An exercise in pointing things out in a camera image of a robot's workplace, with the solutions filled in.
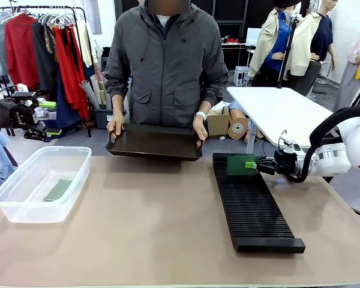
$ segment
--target blue shirt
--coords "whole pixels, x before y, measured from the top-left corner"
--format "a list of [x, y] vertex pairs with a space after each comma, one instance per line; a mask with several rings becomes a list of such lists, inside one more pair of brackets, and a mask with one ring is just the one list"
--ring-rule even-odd
[[334, 42], [334, 33], [332, 31], [332, 20], [328, 16], [324, 17], [319, 14], [322, 19], [320, 20], [319, 27], [313, 36], [311, 43], [311, 53], [315, 53], [320, 57], [320, 61], [324, 61], [329, 49], [329, 45]]
[[285, 53], [287, 50], [288, 39], [290, 35], [289, 25], [286, 22], [286, 15], [282, 11], [278, 13], [278, 35], [275, 46], [271, 50], [270, 54], [264, 60], [264, 67], [271, 68], [276, 71], [281, 70], [283, 62], [281, 60], [273, 60], [272, 55], [277, 52]]

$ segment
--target dark blue top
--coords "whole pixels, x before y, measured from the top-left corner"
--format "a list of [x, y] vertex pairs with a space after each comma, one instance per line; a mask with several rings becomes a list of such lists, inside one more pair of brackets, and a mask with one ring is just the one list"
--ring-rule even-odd
[[169, 18], [165, 27], [162, 26], [160, 20], [156, 15], [150, 14], [149, 16], [151, 17], [152, 21], [155, 23], [156, 27], [160, 30], [161, 34], [163, 35], [163, 38], [166, 39], [169, 29], [174, 24], [176, 19], [180, 16], [180, 14], [174, 15], [171, 18]]
[[329, 45], [334, 42], [334, 33], [332, 31], [332, 20], [328, 16], [324, 17], [319, 14], [322, 19], [319, 27], [313, 36], [311, 43], [311, 53], [315, 53], [320, 57], [320, 61], [324, 61], [329, 49]]
[[277, 52], [285, 53], [288, 44], [288, 38], [290, 35], [289, 25], [286, 23], [286, 15], [284, 12], [277, 11], [278, 13], [278, 35], [275, 46], [271, 50], [270, 54], [264, 60], [264, 67], [271, 68], [276, 71], [281, 70], [283, 62], [281, 60], [273, 60], [272, 55]]

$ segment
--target white t-shirt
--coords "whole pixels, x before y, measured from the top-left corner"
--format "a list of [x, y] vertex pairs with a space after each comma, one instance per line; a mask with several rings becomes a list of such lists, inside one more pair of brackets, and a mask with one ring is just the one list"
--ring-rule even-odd
[[157, 14], [156, 14], [156, 16], [159, 19], [163, 28], [165, 28], [170, 16], [162, 16], [162, 15], [157, 15]]

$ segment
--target wristwatch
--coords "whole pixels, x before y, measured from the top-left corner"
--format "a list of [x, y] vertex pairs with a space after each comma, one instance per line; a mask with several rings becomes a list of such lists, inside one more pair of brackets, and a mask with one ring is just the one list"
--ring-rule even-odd
[[201, 117], [203, 117], [203, 121], [206, 120], [206, 114], [204, 112], [198, 111], [194, 116], [196, 117], [197, 115], [200, 115]]

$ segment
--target beige tabletop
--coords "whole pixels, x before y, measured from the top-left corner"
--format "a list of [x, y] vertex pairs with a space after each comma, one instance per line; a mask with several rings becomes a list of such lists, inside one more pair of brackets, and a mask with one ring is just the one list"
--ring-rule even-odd
[[360, 219], [321, 178], [264, 175], [304, 254], [234, 251], [212, 164], [93, 157], [61, 224], [0, 211], [0, 286], [319, 286], [360, 282]]

